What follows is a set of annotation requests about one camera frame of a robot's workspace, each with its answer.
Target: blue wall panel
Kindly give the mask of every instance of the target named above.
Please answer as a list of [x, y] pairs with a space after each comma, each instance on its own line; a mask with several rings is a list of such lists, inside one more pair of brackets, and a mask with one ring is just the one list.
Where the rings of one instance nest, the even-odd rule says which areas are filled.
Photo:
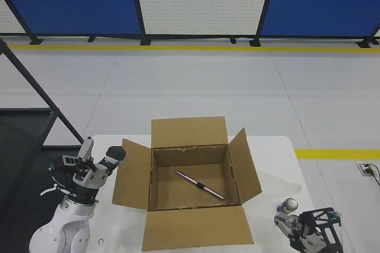
[[270, 0], [262, 35], [368, 36], [380, 0]]
[[13, 0], [33, 33], [140, 34], [134, 0]]

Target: power outlet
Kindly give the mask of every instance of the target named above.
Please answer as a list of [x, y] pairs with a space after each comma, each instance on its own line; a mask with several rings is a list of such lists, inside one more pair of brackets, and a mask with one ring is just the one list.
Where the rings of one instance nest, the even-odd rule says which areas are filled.
[[373, 167], [370, 166], [368, 163], [356, 162], [356, 165], [357, 165], [357, 168], [358, 168], [359, 171], [360, 171], [360, 174], [362, 174], [362, 176], [372, 176], [370, 173], [366, 172], [366, 169], [367, 169], [367, 168], [372, 169], [373, 172], [374, 172], [374, 176], [377, 176], [377, 171], [375, 171], [375, 170], [373, 169]]

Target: yellow floor line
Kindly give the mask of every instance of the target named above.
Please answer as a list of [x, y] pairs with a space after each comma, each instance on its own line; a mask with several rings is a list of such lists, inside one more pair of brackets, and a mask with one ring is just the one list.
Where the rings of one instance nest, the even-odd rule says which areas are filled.
[[380, 149], [295, 149], [298, 159], [380, 160]]
[[181, 50], [181, 51], [262, 51], [262, 52], [337, 52], [337, 53], [371, 53], [379, 54], [380, 48], [359, 47], [248, 47], [248, 46], [138, 46], [138, 45], [9, 45], [18, 50], [99, 50], [99, 51], [128, 51], [128, 50]]

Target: marker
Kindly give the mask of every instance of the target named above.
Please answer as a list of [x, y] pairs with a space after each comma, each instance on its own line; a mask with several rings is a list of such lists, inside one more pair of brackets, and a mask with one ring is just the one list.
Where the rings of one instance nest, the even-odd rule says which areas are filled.
[[197, 182], [196, 180], [192, 179], [191, 177], [189, 176], [186, 176], [185, 174], [181, 173], [180, 171], [176, 171], [176, 173], [182, 177], [184, 177], [185, 179], [187, 179], [189, 182], [195, 184], [198, 188], [202, 189], [202, 190], [205, 190], [206, 192], [209, 192], [211, 193], [212, 195], [216, 196], [217, 198], [219, 198], [220, 200], [223, 200], [224, 197], [222, 197], [220, 194], [214, 192], [213, 190], [211, 190], [210, 188], [208, 187], [205, 187], [205, 185], [203, 185], [202, 183], [200, 182]]

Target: cardboard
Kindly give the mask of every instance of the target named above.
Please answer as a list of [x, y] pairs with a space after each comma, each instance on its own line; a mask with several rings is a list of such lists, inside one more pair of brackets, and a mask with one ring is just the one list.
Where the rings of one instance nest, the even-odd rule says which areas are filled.
[[229, 152], [234, 168], [237, 189], [241, 202], [245, 203], [254, 196], [262, 193], [255, 165], [253, 164], [251, 151], [246, 139], [245, 128], [242, 129], [231, 141]]
[[233, 244], [253, 244], [242, 206], [149, 212], [142, 251]]
[[228, 144], [224, 117], [152, 120], [152, 148]]
[[143, 251], [253, 244], [242, 204], [262, 189], [245, 129], [228, 144], [223, 117], [153, 120], [151, 146], [123, 140], [113, 194], [114, 204], [148, 210]]
[[113, 204], [147, 209], [151, 149], [127, 139], [122, 147], [129, 155], [117, 170]]

